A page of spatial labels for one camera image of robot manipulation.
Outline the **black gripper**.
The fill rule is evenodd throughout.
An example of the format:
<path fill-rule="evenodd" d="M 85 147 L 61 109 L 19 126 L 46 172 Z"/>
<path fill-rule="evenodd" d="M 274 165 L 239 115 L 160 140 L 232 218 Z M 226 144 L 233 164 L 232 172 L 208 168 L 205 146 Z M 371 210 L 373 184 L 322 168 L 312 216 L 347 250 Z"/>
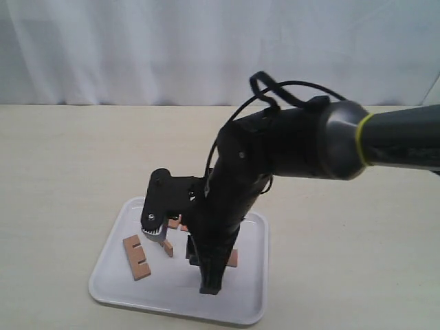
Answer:
<path fill-rule="evenodd" d="M 200 294 L 217 295 L 245 215 L 272 174 L 253 164 L 233 166 L 218 161 L 203 179 L 195 204 L 184 214 L 189 235 L 186 259 L 201 272 Z"/>

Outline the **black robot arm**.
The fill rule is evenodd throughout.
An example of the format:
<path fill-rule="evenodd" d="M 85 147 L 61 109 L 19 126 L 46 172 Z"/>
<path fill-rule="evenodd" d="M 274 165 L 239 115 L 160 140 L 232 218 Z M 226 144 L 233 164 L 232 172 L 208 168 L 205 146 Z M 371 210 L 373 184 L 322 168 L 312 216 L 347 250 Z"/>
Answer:
<path fill-rule="evenodd" d="M 225 124 L 203 197 L 187 217 L 200 292 L 218 294 L 245 215 L 273 177 L 350 180 L 369 166 L 439 171 L 439 107 L 369 113 L 317 97 Z"/>

